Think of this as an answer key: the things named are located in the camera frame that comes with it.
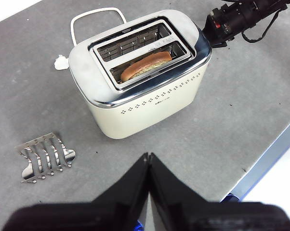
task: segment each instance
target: bread bun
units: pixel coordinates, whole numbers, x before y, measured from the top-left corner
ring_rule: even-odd
[[[126,68],[121,73],[120,79],[122,82],[126,82],[171,60],[172,57],[168,51],[151,54]]]

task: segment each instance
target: white power cord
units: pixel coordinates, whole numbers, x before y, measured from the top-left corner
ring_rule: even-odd
[[[73,45],[76,46],[77,45],[77,41],[76,41],[76,37],[74,35],[74,22],[76,20],[78,20],[79,18],[82,18],[84,16],[87,16],[89,14],[92,14],[92,13],[97,13],[97,12],[102,12],[102,11],[116,11],[120,17],[122,18],[123,22],[124,23],[127,23],[126,19],[125,19],[125,16],[122,14],[122,12],[115,8],[115,7],[106,7],[106,8],[100,8],[100,9],[96,9],[96,10],[92,10],[92,11],[87,11],[87,12],[84,12],[84,13],[81,13],[79,14],[78,16],[75,16],[72,20],[71,20],[71,23],[70,23],[70,30],[71,30],[71,37],[72,37],[72,42],[73,42]]]
[[[102,12],[102,11],[116,11],[120,15],[120,17],[122,18],[123,22],[127,23],[127,20],[125,19],[125,16],[122,14],[122,12],[119,9],[115,8],[115,7],[100,8],[100,9],[96,9],[96,10],[92,10],[92,11],[87,11],[87,12],[81,13],[78,16],[75,16],[71,20],[71,23],[70,23],[71,38],[72,38],[72,42],[73,42],[74,46],[77,45],[76,36],[74,34],[74,22],[76,20],[78,20],[79,18],[82,18],[82,17],[87,16],[89,14]],[[55,60],[54,67],[55,67],[56,70],[68,69],[69,68],[68,58],[64,57],[61,54],[58,55],[58,58]]]

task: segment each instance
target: cream toaster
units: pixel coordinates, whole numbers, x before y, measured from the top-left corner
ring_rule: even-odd
[[[121,80],[128,67],[165,51],[170,61]],[[194,22],[163,10],[79,43],[69,67],[102,132],[122,139],[189,105],[210,58],[211,46]]]

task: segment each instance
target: brand logo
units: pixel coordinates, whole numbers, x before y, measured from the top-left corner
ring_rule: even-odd
[[[163,99],[163,100],[159,100],[158,102],[155,103],[155,105],[157,105],[158,103],[162,103],[163,101],[168,100],[169,98],[170,98],[170,97],[165,98],[165,99]]]

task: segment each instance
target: gray table surface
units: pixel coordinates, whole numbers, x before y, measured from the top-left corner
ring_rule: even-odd
[[[44,0],[0,22],[0,229],[22,206],[91,201],[144,152],[156,153],[207,200],[221,200],[236,185],[290,124],[290,6],[263,41],[249,44],[237,36],[227,48],[213,50],[191,105],[123,140],[100,131],[69,70],[53,66],[58,54],[69,55],[70,20],[82,12],[115,6],[129,21],[177,9],[203,27],[206,15],[222,4]],[[269,21],[247,34],[258,37]],[[112,12],[87,16],[75,23],[77,40],[120,23]],[[73,167],[36,185],[21,184],[27,162],[14,146],[49,132],[77,152]],[[154,230],[151,218],[146,227]]]

